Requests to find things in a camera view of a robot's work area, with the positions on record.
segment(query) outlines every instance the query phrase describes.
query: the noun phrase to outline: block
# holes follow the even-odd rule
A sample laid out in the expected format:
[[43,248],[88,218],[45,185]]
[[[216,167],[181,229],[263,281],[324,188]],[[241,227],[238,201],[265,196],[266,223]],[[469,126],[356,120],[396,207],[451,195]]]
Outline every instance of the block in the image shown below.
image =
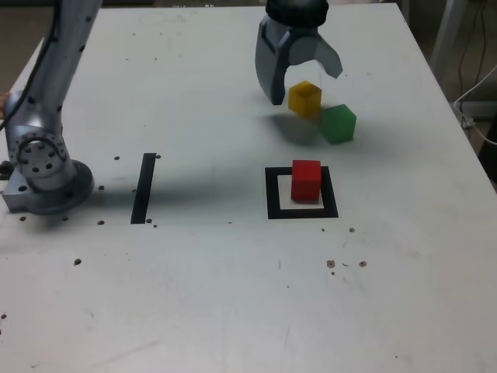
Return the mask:
[[321,109],[321,90],[310,82],[303,81],[290,88],[288,109],[299,117],[311,117]]
[[350,141],[356,129],[356,115],[346,105],[324,109],[321,113],[321,131],[331,144]]
[[321,162],[294,161],[292,165],[292,200],[319,199],[321,190]]

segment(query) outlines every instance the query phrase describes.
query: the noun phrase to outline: black line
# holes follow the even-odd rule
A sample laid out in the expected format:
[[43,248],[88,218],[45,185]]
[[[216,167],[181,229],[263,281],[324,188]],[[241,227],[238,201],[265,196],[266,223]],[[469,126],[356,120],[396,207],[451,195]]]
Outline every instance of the black line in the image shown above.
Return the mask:
[[327,166],[321,167],[321,197],[323,208],[289,209],[282,210],[280,206],[280,192],[278,190],[278,176],[291,175],[291,167],[266,167],[266,199],[268,219],[312,219],[337,218],[335,194],[333,193],[332,178]]
[[141,161],[140,179],[138,179],[137,192],[134,196],[131,224],[145,224],[147,218],[148,200],[154,177],[156,153],[144,153]]

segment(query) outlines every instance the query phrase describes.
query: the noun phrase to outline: table surface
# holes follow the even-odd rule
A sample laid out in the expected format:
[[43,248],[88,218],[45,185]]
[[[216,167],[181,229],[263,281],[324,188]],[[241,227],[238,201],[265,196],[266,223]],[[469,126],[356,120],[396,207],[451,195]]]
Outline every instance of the table surface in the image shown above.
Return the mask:
[[[332,7],[343,74],[287,73],[357,115],[335,146],[260,89],[263,16],[99,13],[62,117],[105,190],[67,221],[0,204],[0,371],[497,369],[497,198],[401,13]],[[131,225],[145,152],[153,222]],[[268,220],[264,168],[293,159],[329,167],[339,218]]]

